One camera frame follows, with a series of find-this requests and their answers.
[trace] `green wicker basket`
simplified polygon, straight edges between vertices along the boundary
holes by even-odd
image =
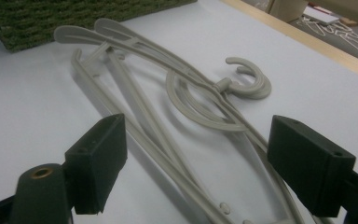
[[[95,20],[124,21],[197,0],[0,0],[0,39],[10,51],[53,40],[60,25],[92,28]]]

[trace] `curved hook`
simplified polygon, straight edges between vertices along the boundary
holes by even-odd
[[[228,85],[228,90],[230,92],[252,99],[265,98],[271,93],[271,83],[257,65],[238,57],[226,58],[226,63],[240,65],[237,67],[237,72],[239,74],[247,74],[255,78],[255,82],[251,86],[243,86],[238,82],[231,82]]]

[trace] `desk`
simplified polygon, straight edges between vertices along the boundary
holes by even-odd
[[[265,138],[272,115],[279,114],[301,120],[358,158],[358,74],[340,63],[220,1],[199,0],[123,23],[190,62],[210,80],[244,81],[225,58],[252,61],[270,79],[272,94],[261,101],[234,96],[230,100]],[[94,49],[50,43],[14,54],[0,52],[0,200],[15,192],[18,176],[27,169],[63,163],[63,153],[105,115],[78,85],[70,64],[76,48],[84,54]],[[263,169],[246,150],[248,142],[186,119],[168,100],[161,70],[129,60],[213,201],[226,202],[236,223],[281,218]],[[120,95],[118,84],[111,88]],[[129,159],[104,213],[75,216],[75,222],[205,223],[172,181],[131,138],[128,141]]]
[[[336,63],[340,63],[352,72],[358,74],[358,59],[341,49],[337,49],[311,35],[306,34],[305,32],[294,29],[293,26],[272,17],[263,11],[257,10],[256,8],[243,3],[241,0],[223,0],[223,2],[251,16],[252,18],[255,18],[256,20],[263,22],[284,35],[290,36],[295,41],[306,45],[310,49],[316,50],[322,55],[330,58]]]

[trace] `wicker basket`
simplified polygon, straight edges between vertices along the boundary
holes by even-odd
[[[0,0],[0,39],[10,51],[53,40],[60,25],[92,28],[95,20],[124,21],[197,0]]]

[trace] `gray plastic rod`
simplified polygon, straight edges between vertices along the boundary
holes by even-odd
[[[103,87],[98,85],[91,74],[80,62],[81,50],[74,52],[72,57],[72,65],[83,80],[88,84],[91,90],[98,96],[102,103],[111,113],[124,113],[128,115],[123,106],[119,102],[113,102],[113,97],[109,96]],[[177,186],[186,193],[202,210],[213,223],[232,224],[233,222],[223,212],[217,208],[213,202],[196,186],[189,178],[184,176],[165,156],[158,147],[151,141],[144,132],[140,131],[139,126],[130,117],[126,116],[126,128],[130,135],[137,141],[141,147],[149,154],[149,156],[172,178]]]
[[[198,71],[191,64],[188,64],[182,58],[172,54],[170,51],[162,48],[160,45],[150,41],[147,38],[133,32],[129,28],[123,26],[117,21],[109,20],[109,19],[98,19],[94,23],[94,29],[97,33],[112,36],[113,38],[128,40],[128,39],[137,39],[138,44],[146,47],[147,49],[151,49],[151,52],[155,52],[160,59],[165,60],[167,63],[171,63],[172,66],[178,66],[181,69],[189,70],[190,72],[195,73],[195,77],[199,77],[205,82],[213,85],[212,81],[208,78],[204,77],[200,71]]]
[[[217,116],[214,112],[208,110],[207,108],[205,108],[204,106],[202,106],[191,94],[190,90],[188,89],[188,86],[186,85],[185,82],[179,80],[179,88],[180,91],[184,94],[186,100],[189,102],[189,104],[194,108],[195,111],[199,112],[201,115],[203,115],[205,118],[207,119],[211,119],[214,120],[216,122],[222,122],[222,123],[230,123],[232,122],[231,120],[227,119],[227,118],[222,118]]]
[[[176,93],[174,92],[174,89],[172,86],[174,81],[174,75],[173,74],[168,74],[167,75],[167,81],[166,81],[166,89],[167,89],[167,93],[169,94],[170,97],[172,98],[176,98],[174,99],[174,101],[178,101],[180,102],[179,98],[177,97]],[[182,106],[177,106],[178,110],[181,111],[183,114],[189,114],[188,112],[186,112],[187,108],[182,105]],[[203,117],[200,118],[192,118],[191,116],[188,116],[188,118],[190,119],[203,119]],[[215,125],[220,125],[221,128],[225,127],[225,125],[223,123],[218,123],[216,122]],[[265,153],[265,151],[263,150],[263,148],[259,147],[259,145],[262,143],[256,143],[255,146],[255,151],[258,155],[258,157],[260,158],[261,162],[263,163],[264,167],[266,168],[266,170],[268,171],[268,173],[270,174],[270,177],[273,180],[273,184],[275,186],[275,189],[280,189],[281,192],[275,190],[275,193],[281,198],[282,201],[287,202],[288,207],[286,208],[286,210],[291,211],[294,215],[294,218],[296,220],[296,223],[301,223],[299,222],[299,220],[302,220],[301,215],[298,213],[297,207],[295,202],[293,201],[292,196],[290,195],[287,187],[285,186],[284,182],[282,181],[282,179],[279,177],[279,175],[275,172],[275,170],[271,167],[271,165],[268,162],[267,159],[267,155]]]
[[[163,125],[162,121],[157,116],[157,112],[148,101],[146,94],[142,91],[141,86],[134,78],[127,74],[122,62],[112,50],[108,50],[107,55],[110,59],[110,62],[114,65],[119,75],[124,80],[127,89],[131,92],[131,95],[134,97],[137,105],[141,108],[141,111],[143,112],[148,124],[152,127],[156,138],[161,143],[161,148],[166,152],[167,156],[172,160],[173,164],[176,165],[176,168],[182,171],[184,175],[189,177],[197,186],[201,188],[201,184],[198,182],[197,178],[193,176],[193,174],[188,169],[185,156],[182,154],[179,146],[176,144],[168,130]]]
[[[190,108],[188,108],[179,98],[174,90],[174,78],[175,73],[173,71],[169,71],[166,79],[166,90],[168,96],[170,97],[171,102],[175,105],[175,107],[188,119],[197,122],[205,127],[218,129],[226,132],[246,132],[248,129],[242,124],[227,124],[222,123],[213,119],[206,119],[205,117],[200,116],[197,113],[194,113]]]
[[[247,132],[247,135],[250,137],[251,141],[254,142],[256,145],[258,145],[262,151],[267,150],[267,143],[266,141],[255,131],[255,129],[241,116],[239,112],[236,111],[236,109],[230,104],[230,102],[227,100],[226,94],[223,92],[222,95],[219,94],[218,91],[216,91],[212,86],[208,86],[207,83],[200,83],[200,80],[203,79],[201,74],[196,74],[196,77],[190,77],[189,73],[196,73],[197,70],[192,70],[189,68],[190,66],[187,66],[185,69],[180,69],[178,67],[173,67],[172,63],[166,63],[166,61],[162,61],[159,57],[150,55],[149,53],[143,52],[139,49],[135,49],[131,46],[127,46],[126,43],[123,41],[118,41],[112,38],[109,38],[107,36],[98,35],[91,31],[88,31],[83,28],[78,27],[60,27],[55,32],[56,39],[59,42],[67,42],[67,43],[87,43],[87,44],[96,44],[96,43],[102,43],[103,41],[108,42],[111,44],[114,48],[122,49],[124,51],[133,53],[135,55],[138,55],[140,57],[143,57],[147,59],[148,61],[152,61],[156,64],[159,64],[161,67],[166,68],[167,70],[172,70],[172,73],[176,76],[180,76],[182,79],[186,80],[186,82],[191,83],[192,85],[207,91],[210,93],[210,97],[217,103],[221,104],[222,108],[226,110],[226,112],[229,114],[230,117],[234,118],[234,120],[238,120],[241,123],[243,123],[246,127],[250,129],[250,132]],[[288,193],[287,188],[283,184],[283,182],[280,180],[280,178],[272,172],[273,179],[278,183],[278,186],[280,186],[282,190],[282,194],[284,195],[284,198],[289,204],[289,207],[291,207],[291,211],[296,218],[297,223],[303,223],[300,214],[296,210],[296,206],[293,203],[293,199],[291,198],[291,195]]]

